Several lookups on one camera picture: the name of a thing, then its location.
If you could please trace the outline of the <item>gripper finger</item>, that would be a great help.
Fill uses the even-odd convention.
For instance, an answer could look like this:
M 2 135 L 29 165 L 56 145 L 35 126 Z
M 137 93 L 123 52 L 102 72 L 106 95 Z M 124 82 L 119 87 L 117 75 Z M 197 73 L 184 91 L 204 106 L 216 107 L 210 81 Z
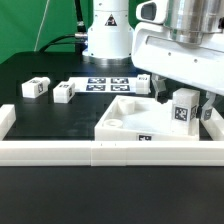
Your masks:
M 200 115 L 200 119 L 203 120 L 203 121 L 207 121 L 211 118 L 212 110 L 213 110 L 213 104 L 214 104 L 215 99 L 216 99 L 216 94 L 207 91 L 206 92 L 206 99 L 207 99 L 207 101 L 202 106 L 201 115 Z

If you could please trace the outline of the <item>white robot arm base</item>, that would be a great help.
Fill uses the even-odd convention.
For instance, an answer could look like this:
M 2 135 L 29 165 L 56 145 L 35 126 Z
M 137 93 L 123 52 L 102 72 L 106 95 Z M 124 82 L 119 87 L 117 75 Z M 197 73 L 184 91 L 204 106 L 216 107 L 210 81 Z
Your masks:
M 93 23 L 83 55 L 92 59 L 131 57 L 134 29 L 129 24 L 129 0 L 93 0 Z

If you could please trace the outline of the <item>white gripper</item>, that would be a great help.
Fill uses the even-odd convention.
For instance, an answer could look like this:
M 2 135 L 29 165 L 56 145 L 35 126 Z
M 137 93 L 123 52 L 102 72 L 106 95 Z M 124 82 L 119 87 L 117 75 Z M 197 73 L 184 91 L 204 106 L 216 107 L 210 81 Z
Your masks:
M 136 17 L 132 61 L 153 73 L 157 102 L 164 77 L 224 96 L 224 0 L 148 0 Z

